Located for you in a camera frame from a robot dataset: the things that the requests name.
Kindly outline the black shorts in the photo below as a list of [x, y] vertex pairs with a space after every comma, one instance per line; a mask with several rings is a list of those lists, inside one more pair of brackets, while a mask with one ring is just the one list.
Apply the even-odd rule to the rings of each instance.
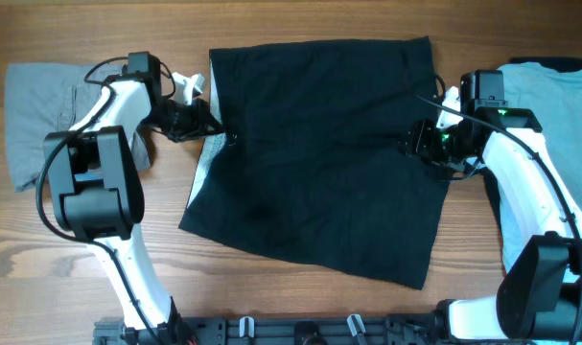
[[431, 42], [269, 44], [210, 62], [225, 139], [180, 228], [422, 288], [448, 183], [401, 146], [436, 115]]

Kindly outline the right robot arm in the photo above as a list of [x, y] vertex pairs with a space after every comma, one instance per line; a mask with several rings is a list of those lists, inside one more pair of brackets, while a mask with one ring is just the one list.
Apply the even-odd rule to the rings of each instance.
[[547, 153], [534, 113], [504, 97], [503, 74], [461, 78], [460, 122], [415, 122], [402, 151], [450, 179], [483, 166], [500, 183], [524, 248], [494, 296], [439, 303], [430, 341], [582, 342], [582, 211]]

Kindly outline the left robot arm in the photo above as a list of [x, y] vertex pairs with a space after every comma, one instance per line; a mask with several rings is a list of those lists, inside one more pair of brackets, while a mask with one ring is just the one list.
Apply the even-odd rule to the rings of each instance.
[[149, 52], [120, 57], [122, 70], [87, 84], [101, 97], [77, 124], [44, 139], [45, 161], [35, 187], [42, 223], [85, 244], [99, 260], [124, 316], [95, 324], [95, 344], [195, 344], [158, 279], [145, 246], [145, 198], [131, 153], [133, 135], [149, 127], [175, 143], [223, 132], [201, 98], [205, 78], [172, 72]]

